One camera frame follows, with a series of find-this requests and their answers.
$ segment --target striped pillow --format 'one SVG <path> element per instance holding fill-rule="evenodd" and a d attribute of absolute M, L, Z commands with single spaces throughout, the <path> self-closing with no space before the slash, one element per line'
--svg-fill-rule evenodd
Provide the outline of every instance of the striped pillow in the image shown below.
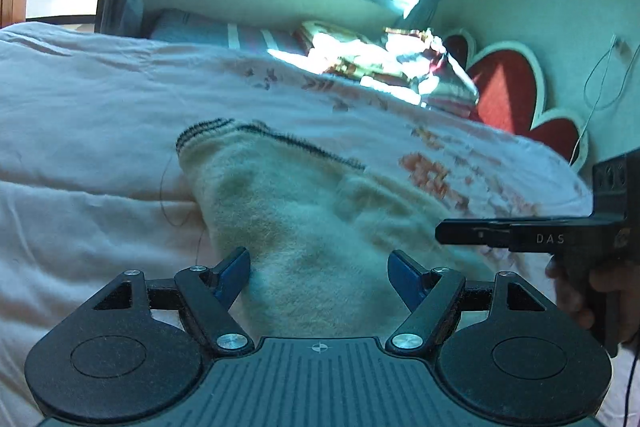
<path fill-rule="evenodd" d="M 277 50 L 305 55 L 296 39 L 287 32 L 219 22 L 181 10 L 162 12 L 149 38 L 164 42 L 213 44 L 259 54 Z"/>

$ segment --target human hand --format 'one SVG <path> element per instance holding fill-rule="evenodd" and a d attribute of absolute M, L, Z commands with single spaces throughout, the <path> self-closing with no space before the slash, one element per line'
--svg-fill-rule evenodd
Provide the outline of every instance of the human hand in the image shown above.
<path fill-rule="evenodd" d="M 594 322 L 593 311 L 585 306 L 584 296 L 569 284 L 564 268 L 552 258 L 545 272 L 554 279 L 558 309 L 571 315 L 582 328 L 590 329 Z M 598 292 L 620 291 L 619 342 L 631 341 L 640 327 L 640 266 L 621 261 L 591 270 L 589 282 Z"/>

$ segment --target metal screw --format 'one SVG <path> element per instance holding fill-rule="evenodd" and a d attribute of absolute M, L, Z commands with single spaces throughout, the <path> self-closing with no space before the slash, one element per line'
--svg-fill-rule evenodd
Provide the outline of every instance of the metal screw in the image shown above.
<path fill-rule="evenodd" d="M 399 349 L 415 349 L 422 345 L 422 338 L 413 333 L 401 333 L 394 336 L 391 343 Z"/>
<path fill-rule="evenodd" d="M 221 335 L 216 340 L 216 343 L 222 347 L 222 349 L 240 349 L 249 343 L 247 337 L 240 335 L 239 333 L 227 333 Z"/>

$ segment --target black handle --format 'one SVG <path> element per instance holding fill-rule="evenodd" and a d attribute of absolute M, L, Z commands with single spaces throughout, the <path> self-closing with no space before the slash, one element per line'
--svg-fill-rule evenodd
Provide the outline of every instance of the black handle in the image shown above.
<path fill-rule="evenodd" d="M 615 357 L 620 335 L 620 292 L 600 293 L 588 285 L 585 304 L 595 317 L 591 334 L 610 357 Z"/>

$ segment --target dark stripe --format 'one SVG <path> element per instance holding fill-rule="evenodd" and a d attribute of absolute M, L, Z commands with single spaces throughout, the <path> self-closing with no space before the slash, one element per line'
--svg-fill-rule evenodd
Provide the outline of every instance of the dark stripe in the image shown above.
<path fill-rule="evenodd" d="M 27 22 L 44 22 L 47 24 L 93 24 L 95 15 L 53 15 L 50 17 L 31 17 Z"/>
<path fill-rule="evenodd" d="M 226 24 L 212 20 L 189 17 L 186 26 L 183 28 L 184 39 L 188 42 L 202 44 L 215 44 L 217 46 L 229 46 L 229 34 Z"/>
<path fill-rule="evenodd" d="M 298 41 L 287 32 L 271 32 L 271 35 L 273 35 L 273 40 L 276 41 L 280 51 L 294 53 L 296 55 L 306 55 Z"/>
<path fill-rule="evenodd" d="M 267 43 L 258 28 L 238 25 L 238 40 L 242 51 L 264 53 L 267 50 Z"/>
<path fill-rule="evenodd" d="M 244 131 L 244 132 L 251 132 L 254 134 L 261 134 L 262 136 L 271 137 L 287 145 L 300 147 L 300 149 L 303 149 L 308 153 L 321 156 L 333 161 L 337 161 L 353 169 L 357 169 L 360 171 L 364 171 L 365 169 L 365 166 L 360 162 L 358 162 L 356 159 L 342 158 L 341 156 L 327 152 L 324 149 L 319 148 L 316 145 L 313 145 L 312 143 L 309 143 L 300 138 L 291 136 L 290 134 L 277 133 L 271 130 L 265 124 L 258 124 L 258 123 L 241 124 L 241 123 L 236 123 L 236 120 L 232 118 L 228 118 L 228 119 L 216 118 L 215 120 L 200 122 L 200 123 L 197 123 L 196 125 L 192 125 L 187 130 L 183 131 L 183 133 L 181 133 L 180 136 L 178 136 L 178 139 L 175 142 L 175 150 L 178 153 L 178 157 L 180 157 L 182 150 L 188 144 L 188 142 L 190 142 L 190 140 L 202 134 L 212 133 L 212 132 L 215 132 L 217 136 L 221 136 L 225 127 L 228 128 L 225 132 Z"/>

